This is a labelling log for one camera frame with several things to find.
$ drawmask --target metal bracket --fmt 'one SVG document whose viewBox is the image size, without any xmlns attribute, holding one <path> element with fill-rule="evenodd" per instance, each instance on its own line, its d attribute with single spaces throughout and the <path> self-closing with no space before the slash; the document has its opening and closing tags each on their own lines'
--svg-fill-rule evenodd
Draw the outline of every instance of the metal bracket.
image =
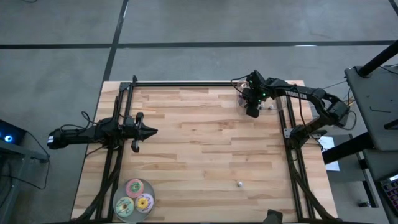
<svg viewBox="0 0 398 224">
<path fill-rule="evenodd" d="M 292 130 L 293 130 L 292 128 L 284 128 L 285 138 L 290 138 L 290 133 L 292 132 Z M 313 134 L 311 134 L 311 137 L 315 138 L 315 139 L 319 139 L 320 137 L 322 137 L 322 135 L 318 134 L 318 133 L 313 133 Z"/>
<path fill-rule="evenodd" d="M 130 85 L 131 83 L 129 82 L 120 83 L 119 91 L 128 90 L 130 88 Z"/>
</svg>

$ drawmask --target plate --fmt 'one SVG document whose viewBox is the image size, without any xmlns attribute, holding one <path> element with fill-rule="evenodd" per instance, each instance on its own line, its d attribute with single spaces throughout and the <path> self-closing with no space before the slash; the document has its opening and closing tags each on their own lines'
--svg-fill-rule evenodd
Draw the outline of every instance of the plate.
<svg viewBox="0 0 398 224">
<path fill-rule="evenodd" d="M 141 180 L 141 182 L 144 184 L 144 192 L 143 193 L 147 193 L 153 196 L 154 198 L 154 203 L 156 202 L 156 198 L 155 198 L 155 190 L 154 188 L 151 186 L 151 184 L 143 179 L 139 179 Z M 126 193 L 126 184 L 129 182 L 130 180 L 126 181 L 126 183 L 124 183 L 122 186 L 119 186 L 118 189 L 116 190 L 116 192 L 114 193 L 113 196 L 113 210 L 115 211 L 115 206 L 116 203 L 118 202 L 119 199 L 123 198 L 123 197 L 128 197 L 127 193 Z M 142 222 L 144 221 L 148 215 L 155 209 L 155 205 L 153 206 L 152 210 L 149 213 L 140 213 L 137 211 L 137 208 L 134 208 L 134 211 L 132 212 L 131 215 L 129 215 L 128 217 L 120 217 L 118 214 L 116 214 L 115 211 L 115 215 L 122 221 L 126 222 L 126 223 L 137 223 L 137 222 Z"/>
</svg>

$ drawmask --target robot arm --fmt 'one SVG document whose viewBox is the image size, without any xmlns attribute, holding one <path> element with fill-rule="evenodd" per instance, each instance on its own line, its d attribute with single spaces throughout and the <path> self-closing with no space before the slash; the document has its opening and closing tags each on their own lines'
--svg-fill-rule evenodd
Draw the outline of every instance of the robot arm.
<svg viewBox="0 0 398 224">
<path fill-rule="evenodd" d="M 321 88 L 291 85 L 278 78 L 265 80 L 257 70 L 248 75 L 246 81 L 249 83 L 249 88 L 243 89 L 242 97 L 246 100 L 246 114 L 254 118 L 259 116 L 258 106 L 261 101 L 268 98 L 274 100 L 278 96 L 290 96 L 308 100 L 314 104 L 319 117 L 305 126 L 296 126 L 290 132 L 289 143 L 294 148 L 303 146 L 311 133 L 325 125 L 344 126 L 346 124 L 349 106 L 337 96 L 331 95 Z M 323 100 L 329 101 L 331 105 L 326 108 Z"/>
<path fill-rule="evenodd" d="M 113 116 L 98 121 L 86 129 L 58 128 L 49 134 L 47 146 L 50 149 L 60 149 L 70 144 L 101 143 L 104 147 L 117 148 L 125 139 L 133 138 L 131 148 L 139 152 L 138 141 L 143 141 L 157 133 L 157 129 L 144 125 L 144 114 L 137 113 L 135 120 L 128 117 L 125 125 L 118 122 L 118 98 L 115 100 Z"/>
</svg>

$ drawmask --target blue light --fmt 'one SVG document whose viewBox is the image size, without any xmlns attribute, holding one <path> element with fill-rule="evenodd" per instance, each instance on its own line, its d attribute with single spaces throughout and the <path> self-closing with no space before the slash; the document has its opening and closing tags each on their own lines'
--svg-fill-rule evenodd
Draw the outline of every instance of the blue light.
<svg viewBox="0 0 398 224">
<path fill-rule="evenodd" d="M 12 136 L 6 136 L 6 137 L 4 137 L 4 140 L 6 142 L 11 142 L 12 141 Z"/>
</svg>

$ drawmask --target black metal frame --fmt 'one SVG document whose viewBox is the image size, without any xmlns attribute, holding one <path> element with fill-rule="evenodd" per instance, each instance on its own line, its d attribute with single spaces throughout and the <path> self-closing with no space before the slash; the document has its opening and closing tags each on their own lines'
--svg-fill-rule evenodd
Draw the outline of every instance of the black metal frame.
<svg viewBox="0 0 398 224">
<path fill-rule="evenodd" d="M 126 117 L 129 116 L 129 111 L 132 103 L 132 96 L 133 96 L 133 90 L 135 87 L 156 87 L 156 86 L 166 86 L 166 87 L 190 87 L 190 86 L 231 86 L 230 82 L 132 82 L 132 83 L 126 83 L 122 82 L 119 86 L 119 98 L 122 99 L 124 91 L 128 90 L 128 95 L 127 95 L 127 103 L 126 103 L 126 109 L 124 112 L 124 119 L 123 123 L 126 122 Z M 293 112 L 293 107 L 292 107 L 292 102 L 288 96 L 287 98 L 287 111 L 289 113 L 289 119 L 291 123 L 291 127 L 293 128 L 295 124 L 295 117 L 294 117 L 294 112 Z M 120 111 L 121 108 L 121 102 L 122 100 L 119 100 L 118 104 L 118 110 Z M 280 98 L 277 98 L 277 106 L 279 109 L 279 118 L 280 118 L 280 127 L 281 130 L 287 128 L 286 125 L 286 120 L 285 120 L 285 114 L 284 110 L 282 108 L 282 103 L 280 101 Z M 292 191 L 293 191 L 293 198 L 294 198 L 294 203 L 295 203 L 295 209 L 297 213 L 297 219 L 299 223 L 339 223 L 339 224 L 351 224 L 355 222 L 343 222 L 339 220 L 320 220 L 315 218 L 315 211 L 313 209 L 313 205 L 311 204 L 311 198 L 308 195 L 305 195 L 305 201 L 307 204 L 307 209 L 308 209 L 308 214 L 309 218 L 305 218 L 303 216 L 303 210 L 301 206 L 301 201 L 300 201 L 300 195 L 299 195 L 299 188 L 297 185 L 301 187 L 307 187 L 308 188 L 308 178 L 307 178 L 307 173 L 305 171 L 305 164 L 304 164 L 304 159 L 302 155 L 301 149 L 296 150 L 297 153 L 297 161 L 299 165 L 299 171 L 296 170 L 293 162 L 293 156 L 292 156 L 292 149 L 288 147 L 287 143 L 287 138 L 284 136 L 282 132 L 282 137 L 284 138 L 284 144 L 285 144 L 285 151 L 286 151 L 286 156 L 287 156 L 287 163 L 289 167 L 289 174 L 290 174 L 290 180 L 292 184 Z M 116 162 L 114 165 L 114 169 L 112 173 L 109 175 L 109 170 L 110 170 L 110 165 L 112 161 L 112 156 L 113 152 L 115 151 L 114 149 L 108 149 L 108 153 L 106 156 L 105 160 L 105 167 L 104 167 L 104 172 L 103 172 L 103 181 L 101 183 L 101 188 L 91 205 L 88 207 L 87 210 L 91 209 L 92 212 L 84 213 L 82 216 L 77 218 L 76 220 L 70 220 L 67 222 L 60 222 L 60 223 L 75 223 L 75 224 L 86 224 L 86 223 L 111 223 L 113 219 L 113 196 L 116 192 L 116 189 L 118 187 L 118 182 L 119 182 L 119 173 L 120 173 L 120 168 L 121 168 L 121 163 L 122 163 L 122 158 L 123 158 L 123 150 L 124 150 L 124 143 L 122 147 L 120 147 L 117 151 L 117 158 Z M 297 181 L 297 175 L 301 176 L 301 181 Z M 103 204 L 104 204 L 104 198 L 106 195 L 106 192 L 111 188 L 111 198 L 109 200 L 109 207 L 108 207 L 108 212 L 106 214 L 106 217 L 102 216 L 102 210 L 103 210 Z M 96 209 L 96 214 L 95 214 L 95 219 L 90 220 L 90 217 L 93 214 L 93 207 Z"/>
</svg>

